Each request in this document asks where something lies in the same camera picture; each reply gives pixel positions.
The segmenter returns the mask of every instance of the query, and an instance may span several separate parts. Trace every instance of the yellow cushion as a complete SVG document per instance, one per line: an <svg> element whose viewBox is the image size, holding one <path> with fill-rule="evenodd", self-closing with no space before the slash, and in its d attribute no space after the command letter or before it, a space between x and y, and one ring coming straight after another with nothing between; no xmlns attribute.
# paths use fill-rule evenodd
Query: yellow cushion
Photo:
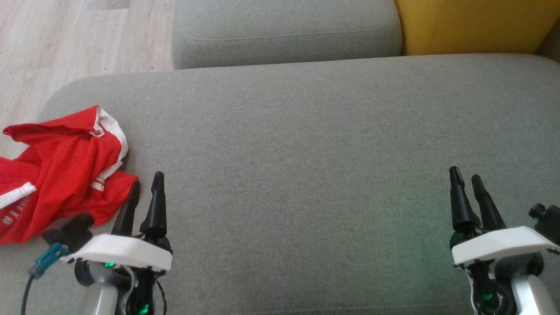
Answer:
<svg viewBox="0 0 560 315"><path fill-rule="evenodd" d="M396 0L403 55L535 53L559 0Z"/></svg>

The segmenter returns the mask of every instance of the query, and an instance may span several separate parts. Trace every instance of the red cloth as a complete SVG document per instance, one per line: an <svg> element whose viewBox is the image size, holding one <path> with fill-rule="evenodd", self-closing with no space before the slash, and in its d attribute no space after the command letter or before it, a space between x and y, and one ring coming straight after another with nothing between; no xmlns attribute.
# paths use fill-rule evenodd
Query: red cloth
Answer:
<svg viewBox="0 0 560 315"><path fill-rule="evenodd" d="M0 244L23 243L60 217L89 212L109 221L137 176L118 170L128 151L116 120L94 106L39 124L4 129L29 145L0 157Z"/></svg>

